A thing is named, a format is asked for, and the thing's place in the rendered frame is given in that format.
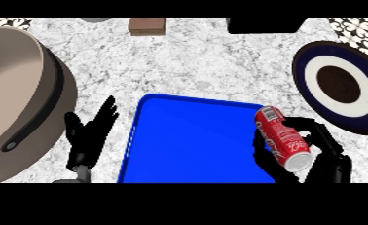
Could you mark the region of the blue tray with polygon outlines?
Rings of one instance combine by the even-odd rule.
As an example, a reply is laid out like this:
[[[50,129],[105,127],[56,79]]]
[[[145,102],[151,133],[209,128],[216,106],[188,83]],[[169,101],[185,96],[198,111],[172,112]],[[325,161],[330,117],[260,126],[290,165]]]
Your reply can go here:
[[[253,158],[259,104],[148,94],[139,101],[121,183],[271,183]]]

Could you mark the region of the brown wooden block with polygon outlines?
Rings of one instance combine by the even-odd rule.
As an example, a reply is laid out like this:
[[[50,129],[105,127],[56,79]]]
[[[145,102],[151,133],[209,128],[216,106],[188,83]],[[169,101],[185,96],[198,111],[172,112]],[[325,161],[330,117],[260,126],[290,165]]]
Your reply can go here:
[[[166,18],[132,18],[129,30],[132,36],[166,34]]]

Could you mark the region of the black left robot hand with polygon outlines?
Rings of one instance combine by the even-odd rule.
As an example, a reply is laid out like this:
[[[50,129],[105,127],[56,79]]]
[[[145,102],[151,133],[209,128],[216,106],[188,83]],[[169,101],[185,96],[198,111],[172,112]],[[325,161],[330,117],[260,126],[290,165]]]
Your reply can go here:
[[[108,97],[95,119],[82,123],[74,112],[65,114],[67,139],[71,143],[67,169],[76,171],[79,166],[92,169],[98,163],[107,137],[120,113],[117,112],[116,98]]]

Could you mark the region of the red soda can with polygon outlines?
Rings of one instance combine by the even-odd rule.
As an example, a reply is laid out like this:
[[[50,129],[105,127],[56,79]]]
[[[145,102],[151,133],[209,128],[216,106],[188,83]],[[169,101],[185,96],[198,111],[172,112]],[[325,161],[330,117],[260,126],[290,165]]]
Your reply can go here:
[[[274,106],[260,108],[254,115],[256,127],[280,165],[288,172],[306,169],[312,163],[309,146],[294,128],[284,125],[285,116]]]

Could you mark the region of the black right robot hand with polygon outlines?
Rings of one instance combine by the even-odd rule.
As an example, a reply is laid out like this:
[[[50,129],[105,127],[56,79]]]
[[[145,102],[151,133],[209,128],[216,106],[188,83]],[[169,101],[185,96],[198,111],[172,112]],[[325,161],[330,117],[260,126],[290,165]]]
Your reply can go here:
[[[308,145],[321,149],[311,171],[305,178],[305,184],[349,183],[352,175],[352,159],[345,155],[342,146],[334,140],[324,124],[311,118],[287,117],[283,121],[287,127],[297,131],[308,131],[303,137]],[[278,183],[296,184],[299,178],[280,165],[272,152],[265,148],[265,139],[260,131],[254,132],[253,138],[254,162]]]

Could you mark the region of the navy and white plate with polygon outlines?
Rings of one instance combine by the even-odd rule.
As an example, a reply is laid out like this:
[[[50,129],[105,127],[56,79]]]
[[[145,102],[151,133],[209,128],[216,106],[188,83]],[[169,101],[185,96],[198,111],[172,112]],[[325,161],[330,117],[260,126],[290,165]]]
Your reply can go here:
[[[343,130],[368,135],[368,56],[346,44],[312,42],[293,57],[291,73],[321,117]]]

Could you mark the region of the large beige pan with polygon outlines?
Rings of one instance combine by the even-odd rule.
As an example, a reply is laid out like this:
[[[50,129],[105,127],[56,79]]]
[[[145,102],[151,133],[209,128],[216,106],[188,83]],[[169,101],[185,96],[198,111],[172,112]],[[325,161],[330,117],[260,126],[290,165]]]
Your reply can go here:
[[[77,98],[67,64],[28,32],[0,27],[0,182],[53,147]]]

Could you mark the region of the black box-shaped appliance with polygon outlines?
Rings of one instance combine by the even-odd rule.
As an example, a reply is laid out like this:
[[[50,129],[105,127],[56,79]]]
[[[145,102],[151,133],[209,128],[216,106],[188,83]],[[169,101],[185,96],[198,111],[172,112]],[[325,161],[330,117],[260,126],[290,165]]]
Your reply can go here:
[[[231,34],[294,33],[306,18],[226,18]]]

